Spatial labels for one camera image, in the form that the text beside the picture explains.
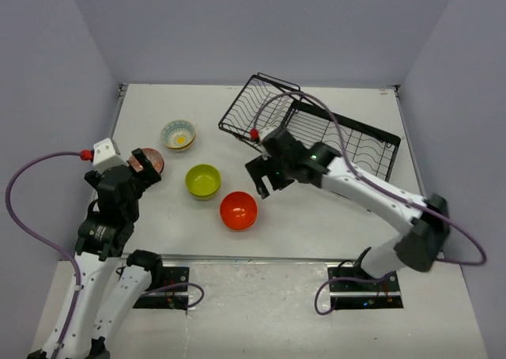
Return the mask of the red diamond pattern bowl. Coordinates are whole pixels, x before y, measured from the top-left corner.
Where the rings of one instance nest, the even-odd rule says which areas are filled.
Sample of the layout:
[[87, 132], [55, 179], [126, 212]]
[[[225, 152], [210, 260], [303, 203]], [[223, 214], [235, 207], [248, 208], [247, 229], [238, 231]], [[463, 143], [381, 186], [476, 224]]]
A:
[[[164, 159], [161, 156], [161, 154], [152, 148], [142, 148], [142, 152], [144, 153], [145, 157], [150, 161], [154, 169], [161, 174], [164, 170]], [[136, 172], [140, 172], [143, 167], [139, 163], [139, 161], [135, 158], [134, 155], [131, 155], [130, 158], [127, 160], [127, 163], [132, 166], [132, 168]]]

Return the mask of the orange bowl front row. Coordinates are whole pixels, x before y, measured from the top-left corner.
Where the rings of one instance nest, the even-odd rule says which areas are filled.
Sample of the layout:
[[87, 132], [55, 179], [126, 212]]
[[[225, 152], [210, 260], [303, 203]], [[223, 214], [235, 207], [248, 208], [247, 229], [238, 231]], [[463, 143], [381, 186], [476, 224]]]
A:
[[257, 214], [258, 206], [255, 199], [243, 191], [234, 191], [224, 197], [220, 204], [222, 214]]

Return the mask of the orange bowl row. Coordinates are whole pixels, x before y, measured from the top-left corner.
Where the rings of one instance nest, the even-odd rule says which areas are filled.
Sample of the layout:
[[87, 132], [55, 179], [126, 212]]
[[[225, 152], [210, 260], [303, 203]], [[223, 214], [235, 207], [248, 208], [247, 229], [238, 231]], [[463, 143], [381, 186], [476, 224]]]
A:
[[229, 229], [243, 231], [249, 229], [257, 219], [257, 214], [222, 214], [221, 220]]
[[243, 191], [234, 191], [224, 197], [220, 204], [222, 214], [257, 214], [258, 206], [255, 199]]

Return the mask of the yellow sun pattern bowl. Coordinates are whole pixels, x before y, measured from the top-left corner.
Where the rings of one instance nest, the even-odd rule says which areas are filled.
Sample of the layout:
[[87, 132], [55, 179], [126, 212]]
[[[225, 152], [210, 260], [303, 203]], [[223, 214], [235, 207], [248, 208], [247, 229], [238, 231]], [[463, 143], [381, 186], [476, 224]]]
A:
[[176, 119], [166, 124], [160, 133], [162, 144], [173, 151], [188, 149], [196, 138], [194, 125], [184, 119]]

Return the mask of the lime green bowl front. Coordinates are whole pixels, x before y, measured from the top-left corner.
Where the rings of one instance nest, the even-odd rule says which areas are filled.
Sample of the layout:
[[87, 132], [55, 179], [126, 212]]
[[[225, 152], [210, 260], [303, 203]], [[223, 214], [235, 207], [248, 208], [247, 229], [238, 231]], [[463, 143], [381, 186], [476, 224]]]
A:
[[196, 184], [213, 184], [221, 186], [221, 174], [210, 164], [198, 164], [191, 168], [185, 177], [186, 188]]

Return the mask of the lime green bowl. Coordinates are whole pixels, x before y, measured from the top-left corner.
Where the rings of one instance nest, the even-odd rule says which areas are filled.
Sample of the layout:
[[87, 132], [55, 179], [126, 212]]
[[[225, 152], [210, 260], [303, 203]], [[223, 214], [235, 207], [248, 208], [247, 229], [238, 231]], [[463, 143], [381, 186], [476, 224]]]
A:
[[220, 190], [219, 185], [213, 185], [213, 184], [196, 184], [194, 183], [191, 187], [189, 187], [187, 190], [191, 194], [192, 197], [194, 197], [197, 200], [205, 201], [208, 199], [213, 198], [217, 192]]
[[221, 186], [221, 174], [210, 164], [198, 164], [191, 168], [185, 177], [186, 188], [196, 184], [213, 184]]

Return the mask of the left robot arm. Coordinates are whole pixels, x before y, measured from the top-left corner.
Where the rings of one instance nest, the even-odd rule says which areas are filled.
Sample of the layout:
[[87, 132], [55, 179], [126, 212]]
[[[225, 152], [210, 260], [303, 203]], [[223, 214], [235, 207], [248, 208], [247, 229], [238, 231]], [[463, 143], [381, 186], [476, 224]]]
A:
[[96, 191], [77, 232], [74, 281], [50, 337], [30, 358], [109, 358], [108, 346], [135, 302], [146, 290], [163, 284], [160, 256], [137, 250], [109, 297], [104, 296], [110, 277], [139, 219], [138, 201], [145, 190], [161, 180], [159, 172], [136, 149], [141, 164], [136, 171], [121, 158], [110, 139], [93, 146], [84, 159], [93, 160], [85, 180]]

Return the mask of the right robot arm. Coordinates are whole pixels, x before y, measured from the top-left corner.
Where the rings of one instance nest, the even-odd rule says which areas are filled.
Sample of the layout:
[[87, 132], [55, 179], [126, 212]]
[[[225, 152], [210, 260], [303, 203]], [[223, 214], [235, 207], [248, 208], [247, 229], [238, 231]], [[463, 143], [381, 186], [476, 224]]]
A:
[[245, 167], [262, 198], [270, 194], [264, 177], [274, 190], [295, 181], [311, 184], [357, 203], [398, 232], [397, 238], [361, 253], [353, 270], [359, 289], [370, 290], [403, 267], [422, 273], [432, 269], [450, 232], [445, 198], [438, 194], [425, 198], [399, 189], [354, 164], [347, 165], [334, 147], [316, 142], [307, 148], [285, 129], [253, 129], [251, 139], [262, 153]]

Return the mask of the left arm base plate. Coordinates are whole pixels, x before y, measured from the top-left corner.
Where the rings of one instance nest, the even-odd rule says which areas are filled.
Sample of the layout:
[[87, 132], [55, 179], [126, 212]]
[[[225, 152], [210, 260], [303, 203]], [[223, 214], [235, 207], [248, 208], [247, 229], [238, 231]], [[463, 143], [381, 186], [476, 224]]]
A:
[[[150, 289], [159, 289], [169, 285], [186, 282], [190, 277], [188, 266], [163, 266], [160, 281]], [[151, 293], [140, 297], [133, 309], [160, 309], [186, 311], [189, 304], [188, 287], [179, 286], [163, 292]]]

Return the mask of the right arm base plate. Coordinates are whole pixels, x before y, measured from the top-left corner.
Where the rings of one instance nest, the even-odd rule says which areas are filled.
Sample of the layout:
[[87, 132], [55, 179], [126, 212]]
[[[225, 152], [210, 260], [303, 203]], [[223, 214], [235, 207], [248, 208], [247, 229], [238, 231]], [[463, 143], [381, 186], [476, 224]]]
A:
[[404, 308], [396, 272], [381, 283], [339, 281], [330, 283], [329, 290], [330, 305], [336, 311]]

